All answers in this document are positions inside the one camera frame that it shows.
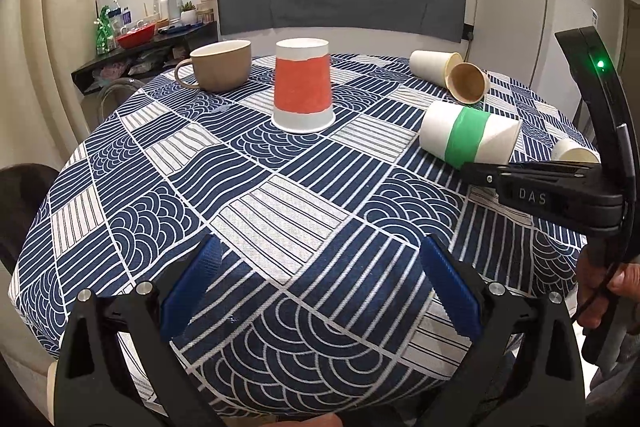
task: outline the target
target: potted plant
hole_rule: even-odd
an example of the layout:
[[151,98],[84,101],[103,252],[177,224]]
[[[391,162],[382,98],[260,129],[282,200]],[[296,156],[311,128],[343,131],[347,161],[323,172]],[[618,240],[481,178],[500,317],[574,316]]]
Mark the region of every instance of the potted plant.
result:
[[191,1],[182,5],[182,15],[180,16],[182,24],[188,26],[198,22],[198,12]]

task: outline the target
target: red band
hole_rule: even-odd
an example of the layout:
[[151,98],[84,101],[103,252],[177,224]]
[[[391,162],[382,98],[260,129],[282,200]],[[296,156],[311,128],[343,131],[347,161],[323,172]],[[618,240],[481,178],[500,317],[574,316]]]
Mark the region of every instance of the red band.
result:
[[309,114],[331,105],[329,55],[308,60],[276,58],[273,103],[282,111]]

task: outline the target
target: green tape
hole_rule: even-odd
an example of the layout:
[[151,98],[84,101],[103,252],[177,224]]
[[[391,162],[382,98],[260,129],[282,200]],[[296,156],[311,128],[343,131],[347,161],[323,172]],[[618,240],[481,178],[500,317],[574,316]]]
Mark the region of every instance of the green tape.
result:
[[486,121],[490,116],[488,112],[463,107],[451,128],[444,161],[460,169],[462,164],[476,159]]

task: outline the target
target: toothbrush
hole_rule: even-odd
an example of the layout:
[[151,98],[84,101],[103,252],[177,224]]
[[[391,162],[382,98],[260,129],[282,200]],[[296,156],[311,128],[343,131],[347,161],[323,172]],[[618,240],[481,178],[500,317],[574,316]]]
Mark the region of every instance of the toothbrush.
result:
[[154,13],[160,13],[160,0],[154,0]]

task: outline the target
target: green-striped paper cup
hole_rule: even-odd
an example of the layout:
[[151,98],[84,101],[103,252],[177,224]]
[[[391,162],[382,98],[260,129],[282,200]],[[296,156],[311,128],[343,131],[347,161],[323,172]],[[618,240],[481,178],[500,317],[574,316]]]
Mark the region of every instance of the green-striped paper cup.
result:
[[456,169],[466,162],[505,165],[520,126],[520,120],[436,101],[422,119],[420,147]]

